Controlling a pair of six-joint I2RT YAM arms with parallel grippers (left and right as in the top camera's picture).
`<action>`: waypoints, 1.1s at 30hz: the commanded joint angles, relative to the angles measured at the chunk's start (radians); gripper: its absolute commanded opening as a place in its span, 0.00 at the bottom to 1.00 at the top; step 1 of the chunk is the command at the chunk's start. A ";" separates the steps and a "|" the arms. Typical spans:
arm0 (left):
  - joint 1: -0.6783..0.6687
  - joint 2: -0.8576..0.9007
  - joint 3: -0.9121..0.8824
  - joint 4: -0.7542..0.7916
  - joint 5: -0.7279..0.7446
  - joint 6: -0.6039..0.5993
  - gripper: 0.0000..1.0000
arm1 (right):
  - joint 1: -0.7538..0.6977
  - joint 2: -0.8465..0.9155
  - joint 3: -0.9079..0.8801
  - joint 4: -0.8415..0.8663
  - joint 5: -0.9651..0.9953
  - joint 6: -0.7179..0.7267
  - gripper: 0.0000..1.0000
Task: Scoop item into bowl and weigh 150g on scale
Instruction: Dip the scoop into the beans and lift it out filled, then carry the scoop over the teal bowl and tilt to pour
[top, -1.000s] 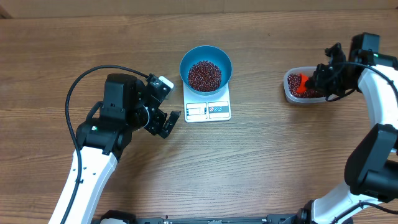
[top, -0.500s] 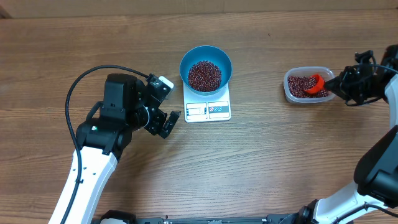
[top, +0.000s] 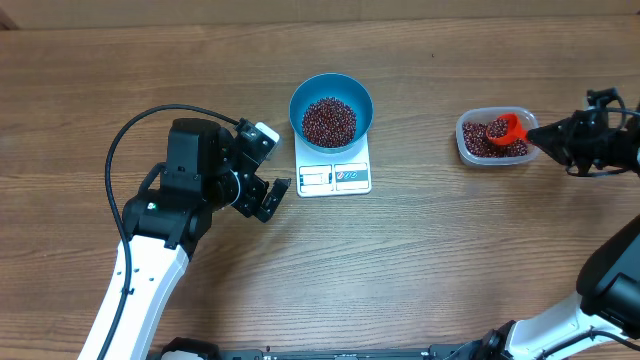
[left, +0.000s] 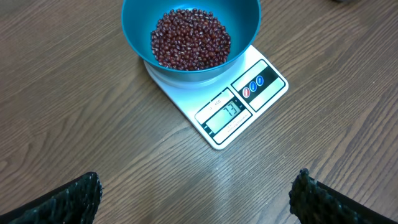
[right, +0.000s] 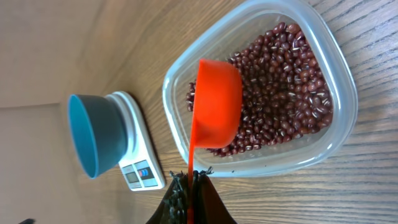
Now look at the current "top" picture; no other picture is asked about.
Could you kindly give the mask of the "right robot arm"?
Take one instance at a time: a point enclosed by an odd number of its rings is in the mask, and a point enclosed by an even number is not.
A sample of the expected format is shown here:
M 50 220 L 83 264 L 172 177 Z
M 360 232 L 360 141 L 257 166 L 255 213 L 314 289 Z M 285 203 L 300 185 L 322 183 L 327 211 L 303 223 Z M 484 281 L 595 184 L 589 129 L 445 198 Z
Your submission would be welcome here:
M 592 106 L 527 131 L 569 175 L 593 178 L 639 171 L 639 113 Z M 472 359 L 567 359 L 606 342 L 637 350 L 639 338 L 639 220 L 633 218 L 599 247 L 579 272 L 576 290 L 532 318 L 510 321 L 472 344 Z

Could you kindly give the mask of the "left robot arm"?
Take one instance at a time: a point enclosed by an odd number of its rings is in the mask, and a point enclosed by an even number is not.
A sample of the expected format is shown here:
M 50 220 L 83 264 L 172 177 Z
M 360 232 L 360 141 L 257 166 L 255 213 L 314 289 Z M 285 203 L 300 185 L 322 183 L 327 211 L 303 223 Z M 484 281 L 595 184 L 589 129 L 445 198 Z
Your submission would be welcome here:
M 255 172 L 280 136 L 246 119 L 233 130 L 198 118 L 179 118 L 168 135 L 167 158 L 156 164 L 124 206 L 127 240 L 80 352 L 83 359 L 143 359 L 171 293 L 212 224 L 232 206 L 267 222 L 290 182 L 268 183 Z

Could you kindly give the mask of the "orange measuring scoop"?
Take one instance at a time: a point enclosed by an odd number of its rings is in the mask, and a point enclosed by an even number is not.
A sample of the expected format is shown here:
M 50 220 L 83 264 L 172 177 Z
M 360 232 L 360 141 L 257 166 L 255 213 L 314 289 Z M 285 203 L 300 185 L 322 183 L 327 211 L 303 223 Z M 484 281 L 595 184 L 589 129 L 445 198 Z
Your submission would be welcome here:
M 507 146 L 516 141 L 527 141 L 527 131 L 515 113 L 500 115 L 487 125 L 488 140 L 498 146 Z

